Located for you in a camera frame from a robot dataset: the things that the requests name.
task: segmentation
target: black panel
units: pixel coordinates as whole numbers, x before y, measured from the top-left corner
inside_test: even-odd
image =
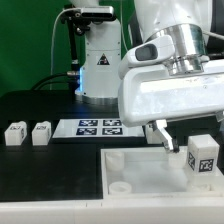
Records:
[[[213,0],[211,32],[224,35],[224,1]],[[209,37],[207,45],[208,53],[220,53],[224,51],[224,41],[215,37]]]
[[[131,30],[132,47],[137,47],[143,44],[141,32],[139,28],[139,23],[136,15],[136,11],[133,13],[131,19],[129,20],[129,27]]]
[[[147,44],[135,51],[135,56],[138,61],[155,60],[158,57],[158,51],[153,44]]]

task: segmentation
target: black cable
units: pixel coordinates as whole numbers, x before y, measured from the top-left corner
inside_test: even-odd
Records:
[[[51,84],[68,84],[68,82],[59,82],[59,81],[56,81],[56,82],[45,82],[43,83],[42,85],[40,85],[37,90],[41,90],[44,86],[46,85],[51,85]]]
[[[44,79],[41,79],[39,82],[37,82],[32,88],[31,90],[35,90],[39,85],[41,85],[42,83],[48,81],[48,80],[51,80],[51,79],[55,79],[55,78],[58,78],[58,77],[67,77],[67,72],[65,73],[60,73],[60,74],[55,74],[55,75],[51,75],[51,76],[48,76]]]

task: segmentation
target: white box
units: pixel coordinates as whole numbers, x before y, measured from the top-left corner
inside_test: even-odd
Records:
[[[24,121],[12,123],[5,131],[5,143],[7,146],[21,145],[27,136],[27,125]]]
[[[37,123],[32,131],[33,145],[48,145],[51,138],[51,123],[45,121],[43,123]]]
[[[210,135],[190,136],[187,167],[191,175],[214,175],[218,154],[219,145]]]

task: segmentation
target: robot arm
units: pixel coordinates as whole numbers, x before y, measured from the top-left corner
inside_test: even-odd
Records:
[[[211,26],[209,2],[135,1],[144,44],[130,50],[119,69],[123,79],[118,94],[119,113],[126,126],[153,126],[160,120],[223,114],[224,62],[209,61],[208,57],[202,60],[206,41],[201,27]],[[169,51],[160,60],[152,57],[152,49],[144,48],[152,44],[161,52],[161,38],[167,38]],[[143,49],[143,58],[149,60],[139,60],[139,49]],[[157,126],[154,130],[164,143],[169,143],[165,144],[168,151],[174,151],[170,136],[164,134],[165,127]]]

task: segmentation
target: metal bracket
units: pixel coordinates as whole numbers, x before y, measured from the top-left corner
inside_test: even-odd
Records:
[[[165,130],[167,127],[166,120],[157,120],[152,123],[154,133],[161,139],[167,152],[179,152],[179,146],[175,139]]]

